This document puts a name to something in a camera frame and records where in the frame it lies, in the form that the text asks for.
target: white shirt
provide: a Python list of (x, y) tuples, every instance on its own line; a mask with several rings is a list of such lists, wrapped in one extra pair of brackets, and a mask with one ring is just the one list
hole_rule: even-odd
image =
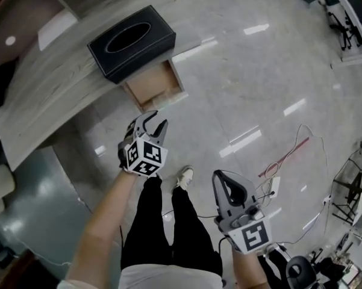
[[(119, 289), (222, 289), (212, 272), (160, 264), (139, 264), (122, 270)], [(63, 281), (57, 289), (96, 289), (79, 281)]]

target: power strip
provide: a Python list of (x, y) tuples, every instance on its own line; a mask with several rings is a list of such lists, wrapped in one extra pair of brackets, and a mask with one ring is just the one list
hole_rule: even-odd
[(270, 187), (270, 192), (271, 194), (269, 195), (269, 197), (272, 198), (276, 198), (277, 197), (277, 192), (278, 192), (278, 187), (279, 187), (279, 182), (281, 180), (280, 176), (275, 176), (272, 179), (272, 186)]
[(327, 197), (324, 198), (323, 200), (323, 205), (327, 204), (329, 201), (331, 201), (332, 195), (329, 195)]

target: reflective floor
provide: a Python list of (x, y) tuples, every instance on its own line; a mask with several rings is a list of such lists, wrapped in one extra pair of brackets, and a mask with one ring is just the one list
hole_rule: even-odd
[[(332, 70), (340, 57), (338, 37), (317, 3), (301, 0), (176, 0), (198, 30), (201, 47), (174, 58), (188, 97), (160, 111), (152, 127), (169, 121), (169, 154), (161, 175), (163, 213), (172, 210), (170, 190), (185, 165), (195, 168), (189, 196), (200, 216), (217, 213), (211, 184), (216, 169), (237, 172), (255, 186), (258, 175), (309, 137), (283, 164), (277, 198), (263, 203), (275, 241), (296, 241), (322, 210), (331, 181), (362, 139), (362, 65)], [(62, 127), (54, 147), (78, 196), (94, 209), (119, 172), (117, 144), (140, 114), (119, 87)], [(140, 179), (123, 224), (133, 221)], [(325, 208), (311, 231), (287, 245), (305, 254), (325, 236)], [(222, 238), (213, 219), (202, 219), (213, 244)], [(174, 219), (164, 217), (172, 243)], [(232, 279), (231, 249), (222, 243), (224, 278)]]

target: black tissue box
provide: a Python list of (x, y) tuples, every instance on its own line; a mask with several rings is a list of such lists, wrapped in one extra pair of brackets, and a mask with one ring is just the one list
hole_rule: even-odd
[(102, 33), (88, 47), (103, 75), (119, 84), (174, 48), (175, 32), (149, 5)]

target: shoe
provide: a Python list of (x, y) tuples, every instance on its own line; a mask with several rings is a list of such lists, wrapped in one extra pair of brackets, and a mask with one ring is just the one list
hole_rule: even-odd
[(192, 166), (186, 166), (182, 169), (181, 174), (177, 177), (176, 184), (173, 188), (176, 189), (177, 187), (181, 187), (181, 189), (187, 191), (187, 187), (189, 186), (190, 182), (193, 179), (194, 169)]

